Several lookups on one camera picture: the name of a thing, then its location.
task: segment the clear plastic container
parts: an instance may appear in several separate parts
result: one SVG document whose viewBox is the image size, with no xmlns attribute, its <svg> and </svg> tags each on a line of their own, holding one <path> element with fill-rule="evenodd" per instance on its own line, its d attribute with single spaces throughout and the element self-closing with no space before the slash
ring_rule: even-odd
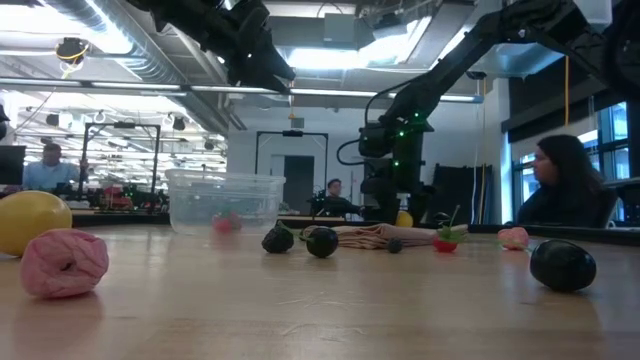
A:
<svg viewBox="0 0 640 360">
<path fill-rule="evenodd" d="M 243 230 L 273 227 L 286 181 L 283 177 L 179 169 L 167 170 L 166 175 L 171 226 L 188 235 L 208 235 L 214 221 L 231 214 Z"/>
</svg>

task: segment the pink yarn ball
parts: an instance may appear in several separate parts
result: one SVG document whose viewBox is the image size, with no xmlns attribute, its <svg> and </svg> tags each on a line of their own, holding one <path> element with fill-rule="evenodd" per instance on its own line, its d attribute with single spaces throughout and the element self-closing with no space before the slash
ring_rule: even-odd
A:
<svg viewBox="0 0 640 360">
<path fill-rule="evenodd" d="M 20 279 L 31 295 L 61 298 L 93 290 L 108 268 L 104 240 L 80 230 L 56 229 L 29 242 Z"/>
<path fill-rule="evenodd" d="M 507 250 L 522 251 L 529 246 L 529 234 L 524 228 L 500 230 L 498 241 Z"/>
</svg>

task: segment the small black ball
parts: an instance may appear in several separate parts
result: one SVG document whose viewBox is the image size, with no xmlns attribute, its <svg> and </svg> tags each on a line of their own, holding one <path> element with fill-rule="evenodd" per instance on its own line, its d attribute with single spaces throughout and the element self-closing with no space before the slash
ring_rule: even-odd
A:
<svg viewBox="0 0 640 360">
<path fill-rule="evenodd" d="M 583 248 L 563 240 L 545 241 L 533 250 L 531 275 L 553 291 L 574 292 L 591 285 L 596 261 Z"/>
<path fill-rule="evenodd" d="M 321 259 L 329 257 L 338 248 L 338 234 L 329 228 L 316 228 L 308 238 L 311 241 L 307 241 L 307 251 Z"/>
<path fill-rule="evenodd" d="M 274 227 L 262 240 L 262 248 L 270 254 L 283 254 L 293 247 L 293 234 L 281 227 Z"/>
<path fill-rule="evenodd" d="M 387 243 L 387 251 L 392 254 L 397 254 L 402 251 L 402 246 L 402 240 L 393 238 Z"/>
</svg>

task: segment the wooden table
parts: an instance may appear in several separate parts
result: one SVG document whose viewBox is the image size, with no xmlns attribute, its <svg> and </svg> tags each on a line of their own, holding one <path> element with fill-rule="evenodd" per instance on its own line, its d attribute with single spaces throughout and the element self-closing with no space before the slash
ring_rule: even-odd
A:
<svg viewBox="0 0 640 360">
<path fill-rule="evenodd" d="M 297 243 L 267 255 L 260 236 L 224 240 L 169 227 L 93 228 L 111 268 L 89 296 L 37 301 L 0 260 L 0 359 L 638 359 L 640 250 L 584 245 L 596 282 L 552 293 L 525 253 L 473 236 L 433 248 Z"/>
</svg>

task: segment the man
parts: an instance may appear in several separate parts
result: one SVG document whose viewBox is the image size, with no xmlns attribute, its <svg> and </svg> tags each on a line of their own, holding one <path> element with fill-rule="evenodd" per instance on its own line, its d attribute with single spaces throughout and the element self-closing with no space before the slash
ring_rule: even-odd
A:
<svg viewBox="0 0 640 360">
<path fill-rule="evenodd" d="M 44 146 L 42 161 L 33 162 L 24 169 L 22 187 L 27 190 L 54 190 L 59 183 L 68 184 L 78 181 L 80 172 L 78 167 L 69 163 L 60 162 L 62 149 L 60 145 L 49 143 Z M 88 163 L 85 160 L 80 167 L 86 169 Z"/>
<path fill-rule="evenodd" d="M 342 181 L 333 179 L 327 184 L 329 193 L 324 200 L 324 210 L 333 215 L 360 214 L 362 208 L 353 205 L 349 200 L 340 197 L 342 194 Z"/>
</svg>

